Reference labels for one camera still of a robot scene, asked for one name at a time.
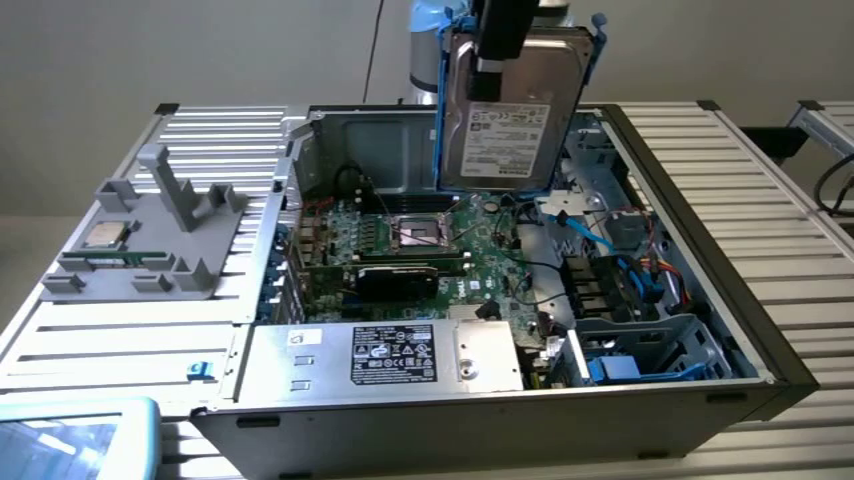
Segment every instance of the blue cable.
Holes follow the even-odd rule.
[[[629,272],[629,278],[632,279],[632,282],[636,284],[636,288],[638,289],[641,298],[644,298],[646,289],[644,288],[644,282],[641,281],[641,277],[638,277],[638,274],[634,272],[634,270],[632,270],[632,268],[629,267],[629,264],[626,263],[626,260],[624,260],[622,258],[618,258],[617,265],[620,266],[620,268],[622,268]]]
[[[557,223],[558,222],[558,217],[556,217],[554,215],[549,215],[549,220],[552,220],[553,222]],[[612,242],[609,242],[605,238],[602,238],[600,235],[593,233],[586,226],[584,226],[581,223],[578,223],[572,218],[566,219],[566,224],[568,224],[568,226],[573,227],[578,231],[578,233],[581,233],[590,240],[593,240],[594,242],[601,243],[602,245],[605,245],[605,247],[609,249],[609,252],[614,252],[614,244]]]

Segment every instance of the power supply label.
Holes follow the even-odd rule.
[[[550,108],[529,103],[472,103],[464,177],[532,176]]]
[[[433,325],[356,327],[350,379],[357,385],[436,382]]]

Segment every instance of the blue plastic clip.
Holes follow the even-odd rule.
[[[597,68],[605,45],[609,43],[609,35],[605,33],[605,25],[609,23],[609,17],[605,13],[600,12],[590,18],[590,23],[597,28],[597,34],[593,37],[593,54],[590,55],[590,63],[588,64],[588,73],[585,73],[585,86],[590,84],[590,77],[593,77],[593,71]]]
[[[437,190],[446,190],[441,187],[442,178],[442,135],[445,130],[445,104],[446,104],[446,95],[448,95],[448,74],[450,68],[452,61],[452,52],[445,49],[445,31],[452,29],[453,31],[460,31],[465,33],[472,33],[476,31],[477,21],[476,17],[470,15],[462,15],[461,12],[456,12],[453,8],[446,7],[445,9],[445,20],[440,24],[440,28],[437,29],[437,38],[440,40],[440,92],[438,92],[438,103],[437,103],[437,118],[434,121],[434,129],[437,131],[437,138],[434,140],[433,145],[433,179],[436,182]]]
[[[187,380],[214,380],[214,364],[211,362],[195,362],[187,367]]]
[[[588,362],[588,369],[590,378],[598,385],[685,382],[708,378],[707,365],[703,363],[696,363],[681,372],[642,374],[632,355],[597,357]]]

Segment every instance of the wire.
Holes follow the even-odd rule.
[[[533,223],[536,223],[537,225],[542,225],[542,223],[540,222],[540,220],[538,220],[538,219],[536,219],[534,217],[532,217],[532,209],[530,209],[530,208],[526,208],[526,209],[525,209],[525,216],[528,217],[528,219],[529,219]]]
[[[588,228],[593,231],[593,227],[600,225],[600,223],[602,223],[602,221],[605,221],[605,219],[608,219],[612,216],[612,214],[617,212],[638,212],[641,215],[644,215],[644,218],[646,219],[646,230],[648,230],[648,240],[646,240],[648,246],[646,246],[646,252],[644,253],[644,255],[649,255],[650,251],[653,250],[653,246],[656,242],[656,227],[653,225],[653,214],[646,210],[644,210],[642,208],[636,206],[616,208],[614,210],[610,210],[609,212],[606,212],[606,214],[596,222],[593,222],[590,224],[590,227]]]
[[[600,235],[593,233],[588,227],[585,227],[581,223],[578,223],[572,218],[568,218],[565,221],[566,221],[568,227],[573,227],[576,231],[581,233],[585,237],[588,237],[594,242],[605,245],[605,247],[609,249],[609,252],[614,251],[614,244],[609,242],[605,238],[602,238]]]
[[[554,265],[550,265],[549,263],[544,263],[544,262],[532,262],[529,260],[524,260],[521,258],[516,258],[512,257],[504,250],[502,246],[498,244],[498,227],[502,224],[502,220],[505,218],[505,213],[508,213],[508,210],[502,210],[502,213],[498,215],[498,219],[496,220],[496,227],[493,228],[493,241],[496,242],[496,246],[498,247],[498,253],[501,253],[504,255],[504,257],[508,260],[512,260],[517,263],[520,263],[521,265],[536,265],[536,266],[541,266],[541,267],[546,267],[546,268],[552,268],[556,272],[561,273],[561,268],[556,267]]]
[[[473,193],[472,195],[469,195],[466,198],[464,198],[462,200],[458,200],[457,203],[454,205],[452,205],[449,207],[449,209],[442,212],[442,216],[448,215],[449,213],[452,213],[454,211],[454,209],[457,207],[460,207],[462,204],[465,204],[469,200],[472,200],[474,198],[474,196],[477,195],[477,193]]]
[[[819,204],[819,208],[823,211],[828,212],[831,215],[839,215],[841,217],[854,217],[854,210],[840,209],[840,207],[843,206],[843,201],[845,200],[845,196],[848,195],[849,189],[852,188],[853,182],[852,180],[849,180],[845,187],[843,187],[843,189],[840,190],[840,194],[837,195],[837,202],[835,203],[833,207],[829,207],[828,205],[825,205],[825,202],[823,201],[823,188],[825,187],[825,183],[828,183],[828,180],[831,179],[833,174],[837,173],[837,171],[853,161],[854,161],[854,153],[848,157],[845,157],[843,160],[840,160],[828,169],[828,171],[819,178],[819,181],[816,182],[816,187],[813,187],[813,200],[816,200],[816,203]]]
[[[674,292],[674,297],[680,299],[680,303],[682,303],[682,304],[689,303],[692,301],[692,294],[689,293],[689,290],[685,287],[685,279],[682,278],[682,274],[680,273],[680,270],[677,270],[677,267],[674,267],[665,260],[658,259],[657,260],[657,264],[658,264],[658,267],[665,272],[673,274],[673,276],[677,277],[677,283],[680,284],[680,291],[682,292],[682,295],[678,295]],[[644,265],[644,267],[650,269],[653,267],[652,260],[649,258],[642,258],[641,259],[641,265]]]
[[[380,34],[380,20],[384,16],[384,5],[386,0],[380,0],[377,7],[377,20],[374,21],[374,40],[372,41],[372,56],[369,57],[369,73],[365,76],[365,92],[362,93],[362,103],[369,101],[369,85],[372,84],[372,70],[374,70],[374,53],[377,52],[377,36]]]
[[[461,233],[457,234],[457,236],[452,239],[453,242],[456,242],[457,240],[460,240],[462,238],[464,235],[466,235],[469,232],[472,232],[476,228],[478,228],[481,225],[484,225],[486,223],[486,218],[484,220],[481,220],[480,222],[476,222],[476,224],[469,227],[466,230],[464,230]]]
[[[542,305],[546,302],[553,301],[556,298],[561,298],[566,295],[566,292],[560,293],[557,295],[553,295],[552,297],[546,298],[545,300],[540,300],[537,302],[526,302],[525,300],[522,300],[520,298],[520,287],[522,286],[522,284],[528,281],[528,279],[530,278],[532,274],[529,273],[525,276],[525,279],[522,279],[520,282],[517,282],[517,286],[513,287],[513,299],[517,301],[517,303],[520,303],[521,305],[526,305],[529,307],[537,306],[537,305]]]

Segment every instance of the motherboard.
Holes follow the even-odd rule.
[[[501,318],[520,345],[542,345],[517,202],[485,193],[373,200],[305,208],[294,246],[308,322]]]

